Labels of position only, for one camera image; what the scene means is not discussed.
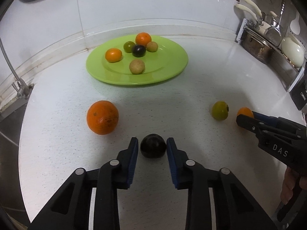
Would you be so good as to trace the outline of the person right hand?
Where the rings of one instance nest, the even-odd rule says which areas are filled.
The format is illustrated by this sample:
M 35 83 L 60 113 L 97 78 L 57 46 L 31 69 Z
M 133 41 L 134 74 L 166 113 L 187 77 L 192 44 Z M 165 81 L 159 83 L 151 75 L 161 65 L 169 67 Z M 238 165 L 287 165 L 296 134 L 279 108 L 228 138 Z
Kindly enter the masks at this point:
M 281 202 L 286 205 L 290 201 L 290 199 L 293 197 L 293 190 L 296 184 L 296 181 L 299 177 L 299 174 L 292 170 L 291 168 L 287 167 L 285 174 L 284 174 L 284 180 L 281 188 Z

